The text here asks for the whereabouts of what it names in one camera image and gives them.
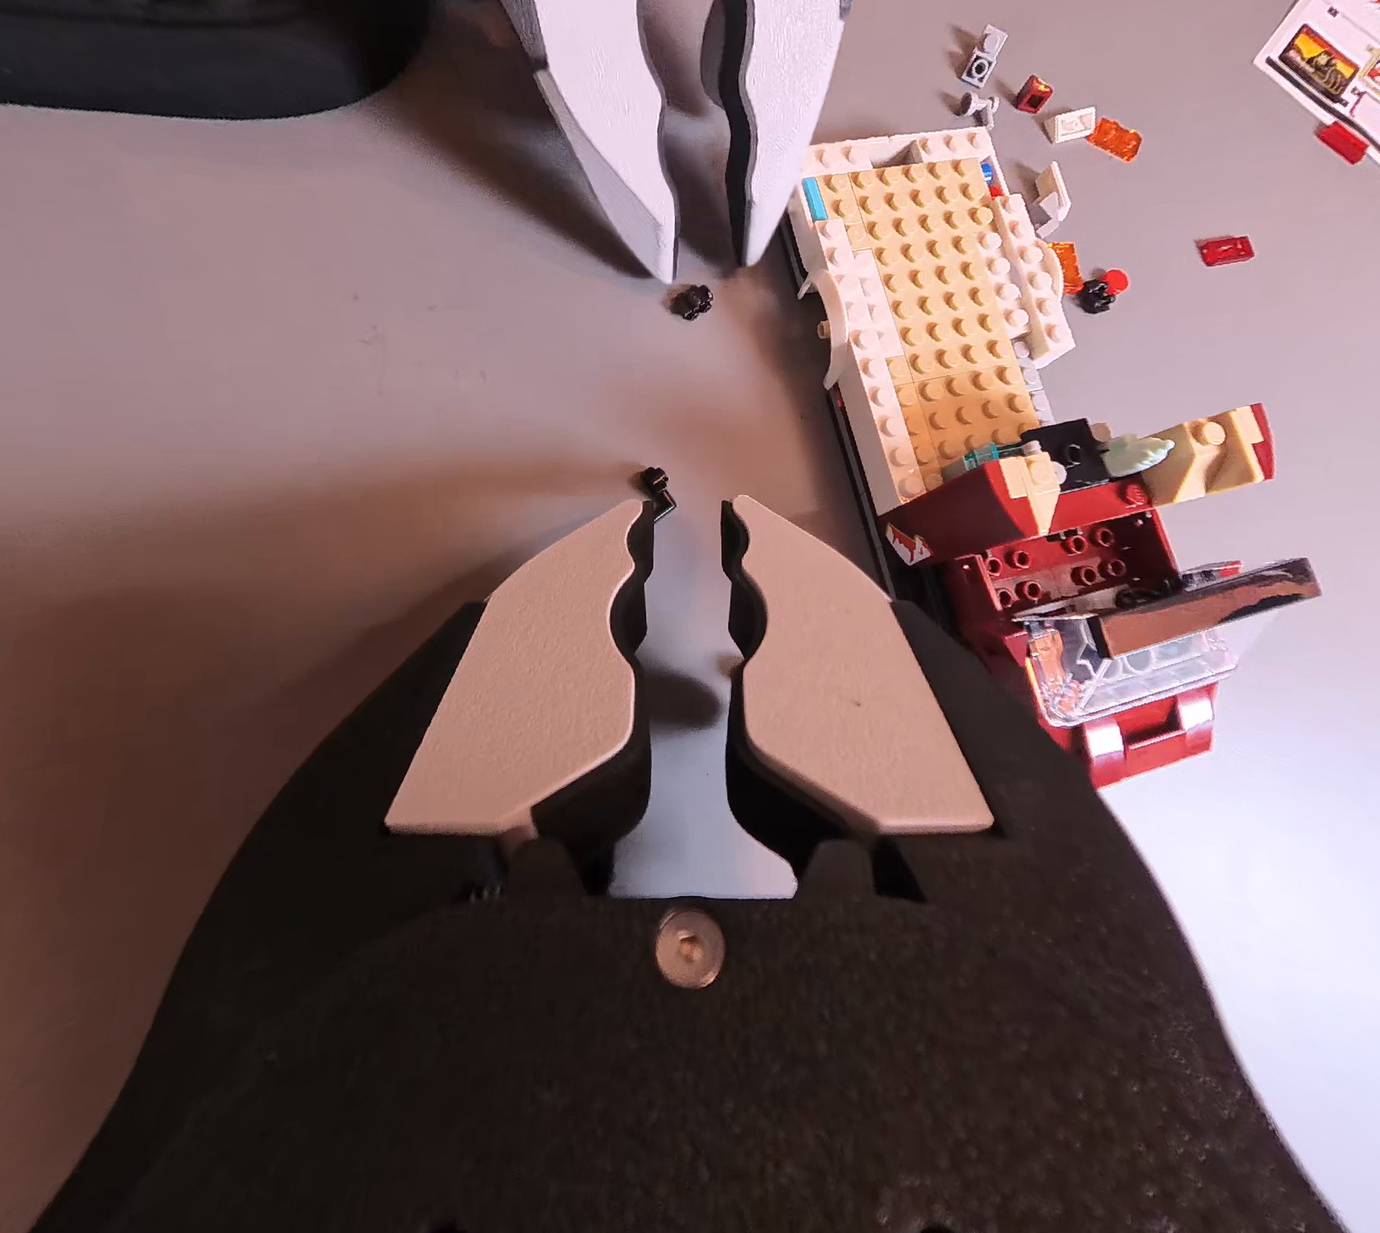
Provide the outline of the grey desk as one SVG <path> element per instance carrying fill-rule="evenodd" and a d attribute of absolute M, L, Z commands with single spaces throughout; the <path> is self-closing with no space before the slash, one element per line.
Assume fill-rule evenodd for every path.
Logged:
<path fill-rule="evenodd" d="M 868 560 L 775 251 L 731 271 L 710 0 L 645 0 L 695 323 L 626 266 L 522 57 L 460 6 L 388 92 L 276 122 L 3 111 L 3 1230 L 106 1116 L 227 862 L 315 746 L 458 605 L 667 468 L 642 648 L 634 895 L 783 895 L 720 784 L 747 493 Z M 1377 168 L 1253 67 L 1291 0 L 855 0 L 816 136 L 941 125 L 963 33 L 1141 132 L 1053 156 L 1084 269 L 1061 415 L 1153 431 L 1256 399 L 1273 483 L 1181 504 L 1190 566 L 1306 555 L 1322 599 L 1235 625 L 1214 750 L 1108 805 L 1260 1098 L 1377 1230 Z M 1206 267 L 1196 241 L 1247 236 Z"/>

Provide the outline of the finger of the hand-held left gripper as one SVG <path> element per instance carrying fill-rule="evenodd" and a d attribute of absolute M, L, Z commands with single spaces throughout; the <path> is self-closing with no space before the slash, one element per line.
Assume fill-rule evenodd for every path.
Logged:
<path fill-rule="evenodd" d="M 736 260 L 756 263 L 815 134 L 844 31 L 841 0 L 718 0 L 717 95 L 730 121 L 726 168 Z"/>
<path fill-rule="evenodd" d="M 639 0 L 532 0 L 536 82 L 595 198 L 660 282 L 675 274 L 677 198 L 661 154 L 662 89 L 648 63 Z"/>

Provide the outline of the printed sticker sheet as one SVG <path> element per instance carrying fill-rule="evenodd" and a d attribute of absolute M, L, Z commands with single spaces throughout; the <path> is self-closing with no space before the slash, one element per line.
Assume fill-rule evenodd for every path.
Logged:
<path fill-rule="evenodd" d="M 1347 126 L 1377 156 L 1378 0 L 1296 0 L 1253 65 L 1319 123 Z"/>

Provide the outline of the tan white red brick vehicle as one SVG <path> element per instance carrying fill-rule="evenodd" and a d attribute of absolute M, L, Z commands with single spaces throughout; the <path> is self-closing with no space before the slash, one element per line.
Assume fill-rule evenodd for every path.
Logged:
<path fill-rule="evenodd" d="M 1160 509 L 1266 483 L 1266 408 L 1148 435 L 1056 418 L 1058 259 L 987 128 L 809 149 L 782 240 L 882 586 L 924 609 L 1098 787 L 1213 744 L 1224 626 L 1314 599 L 1304 557 L 1183 569 Z"/>

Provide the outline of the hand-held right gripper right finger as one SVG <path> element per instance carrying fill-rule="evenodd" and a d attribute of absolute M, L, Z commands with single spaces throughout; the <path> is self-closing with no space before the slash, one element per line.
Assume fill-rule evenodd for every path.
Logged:
<path fill-rule="evenodd" d="M 984 833 L 992 810 L 888 595 L 749 496 L 721 506 L 731 583 L 733 818 L 798 878 L 846 839 Z"/>

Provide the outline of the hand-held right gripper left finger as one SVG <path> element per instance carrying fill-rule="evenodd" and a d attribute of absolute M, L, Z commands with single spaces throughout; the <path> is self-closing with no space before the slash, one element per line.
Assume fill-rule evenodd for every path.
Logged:
<path fill-rule="evenodd" d="M 539 552 L 487 598 L 388 807 L 392 833 L 563 846 L 603 894 L 642 819 L 654 506 L 624 501 Z"/>

